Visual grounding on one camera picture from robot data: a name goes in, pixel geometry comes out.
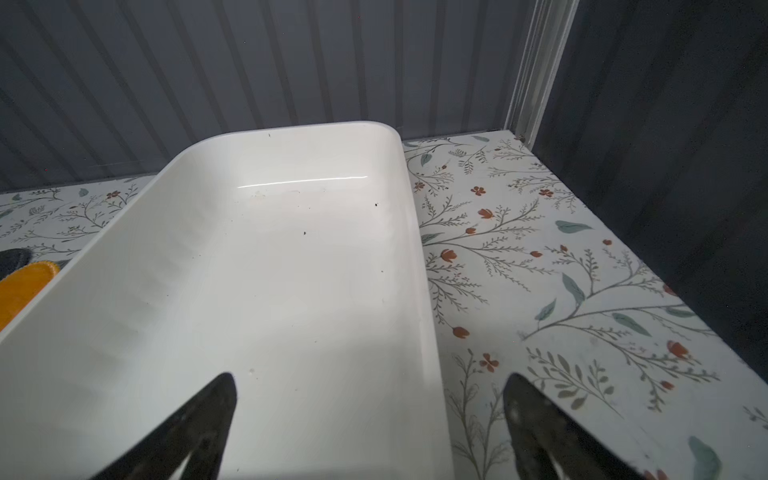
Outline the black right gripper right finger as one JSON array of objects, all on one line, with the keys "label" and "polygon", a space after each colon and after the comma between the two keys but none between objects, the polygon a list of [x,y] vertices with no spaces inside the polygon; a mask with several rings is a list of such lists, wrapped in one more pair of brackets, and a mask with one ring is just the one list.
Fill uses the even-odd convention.
[{"label": "black right gripper right finger", "polygon": [[528,379],[511,374],[504,417],[521,479],[640,479]]}]

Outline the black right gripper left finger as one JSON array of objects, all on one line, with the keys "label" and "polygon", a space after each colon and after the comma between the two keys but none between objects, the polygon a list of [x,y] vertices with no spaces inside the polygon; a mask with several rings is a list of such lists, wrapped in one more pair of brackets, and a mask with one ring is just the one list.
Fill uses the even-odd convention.
[{"label": "black right gripper left finger", "polygon": [[183,479],[219,476],[237,405],[233,375],[216,376],[96,479]]}]

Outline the white plastic storage box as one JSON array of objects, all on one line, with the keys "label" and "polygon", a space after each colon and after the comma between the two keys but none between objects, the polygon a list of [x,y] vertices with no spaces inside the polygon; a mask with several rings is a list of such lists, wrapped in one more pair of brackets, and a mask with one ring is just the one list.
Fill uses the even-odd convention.
[{"label": "white plastic storage box", "polygon": [[87,478],[216,376],[224,479],[449,479],[403,145],[347,122],[180,153],[1,334],[1,475]]}]

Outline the yellow fleece insole upper middle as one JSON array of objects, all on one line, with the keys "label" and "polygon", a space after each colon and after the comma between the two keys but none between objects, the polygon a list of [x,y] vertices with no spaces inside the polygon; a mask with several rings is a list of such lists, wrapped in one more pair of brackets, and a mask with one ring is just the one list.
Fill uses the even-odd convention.
[{"label": "yellow fleece insole upper middle", "polygon": [[60,272],[58,264],[34,262],[0,283],[0,329],[3,330]]}]

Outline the dark grey insole upper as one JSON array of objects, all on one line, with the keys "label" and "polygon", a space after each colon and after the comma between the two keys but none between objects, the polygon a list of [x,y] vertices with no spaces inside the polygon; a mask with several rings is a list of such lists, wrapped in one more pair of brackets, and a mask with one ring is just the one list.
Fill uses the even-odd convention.
[{"label": "dark grey insole upper", "polygon": [[15,271],[28,265],[32,252],[25,248],[14,248],[0,252],[0,280],[5,279]]}]

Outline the aluminium frame corner post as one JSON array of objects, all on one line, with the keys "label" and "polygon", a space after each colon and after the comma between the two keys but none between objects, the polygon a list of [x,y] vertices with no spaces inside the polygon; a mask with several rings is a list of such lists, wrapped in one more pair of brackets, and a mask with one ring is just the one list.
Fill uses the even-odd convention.
[{"label": "aluminium frame corner post", "polygon": [[528,148],[535,144],[563,58],[579,0],[532,4],[503,128]]}]

